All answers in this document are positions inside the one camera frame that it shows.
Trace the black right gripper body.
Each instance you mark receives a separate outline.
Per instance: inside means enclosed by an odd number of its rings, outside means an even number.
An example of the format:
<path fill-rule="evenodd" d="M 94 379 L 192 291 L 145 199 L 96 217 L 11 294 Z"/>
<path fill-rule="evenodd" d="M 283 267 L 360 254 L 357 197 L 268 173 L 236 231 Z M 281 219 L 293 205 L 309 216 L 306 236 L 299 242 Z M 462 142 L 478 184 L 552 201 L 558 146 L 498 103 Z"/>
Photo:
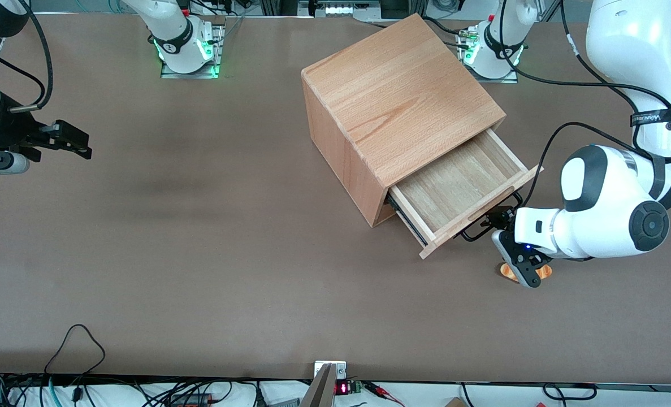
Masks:
<path fill-rule="evenodd" d="M 41 131 L 46 126 L 39 123 L 29 112 L 12 114 L 9 108 L 20 103 L 10 96 L 2 95 L 0 100 L 0 150 L 16 152 L 17 146 L 36 146 L 36 149 L 54 150 L 49 145 L 49 134 Z"/>

